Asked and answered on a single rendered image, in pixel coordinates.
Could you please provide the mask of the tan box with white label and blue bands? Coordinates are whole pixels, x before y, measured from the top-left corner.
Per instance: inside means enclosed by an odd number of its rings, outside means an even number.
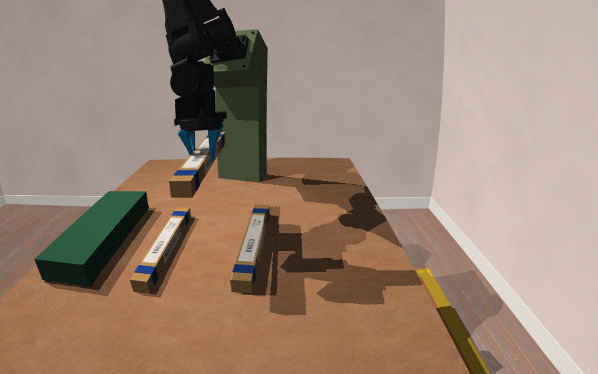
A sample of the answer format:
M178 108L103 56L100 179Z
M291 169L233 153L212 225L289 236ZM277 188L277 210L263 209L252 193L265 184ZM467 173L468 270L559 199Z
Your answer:
M253 291L269 217L270 205L254 205L230 278L232 292Z

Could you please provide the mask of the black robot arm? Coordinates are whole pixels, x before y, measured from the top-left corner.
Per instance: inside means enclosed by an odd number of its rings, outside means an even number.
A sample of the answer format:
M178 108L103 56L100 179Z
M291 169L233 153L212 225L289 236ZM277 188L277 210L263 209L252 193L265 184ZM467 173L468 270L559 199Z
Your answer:
M170 85L181 96L175 99L176 119L180 128L194 130L201 118L216 114L215 91L200 93L214 88L214 65L199 60L207 56L211 63L244 59L248 37L237 36L225 8L217 10L210 0L162 1L173 63Z

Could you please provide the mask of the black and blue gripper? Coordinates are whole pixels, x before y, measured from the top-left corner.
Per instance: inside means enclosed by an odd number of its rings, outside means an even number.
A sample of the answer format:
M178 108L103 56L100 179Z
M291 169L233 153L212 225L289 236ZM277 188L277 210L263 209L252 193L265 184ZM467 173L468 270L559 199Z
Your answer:
M194 130L183 130L183 128L181 128L181 130L178 132L178 136L184 143L184 146L187 148L189 155L191 155L195 150L195 131L208 130L210 157L211 161L213 162L216 151L216 144L224 126L222 122L226 118L227 112L216 112L215 116L212 118L201 118L200 126L198 128L195 128Z

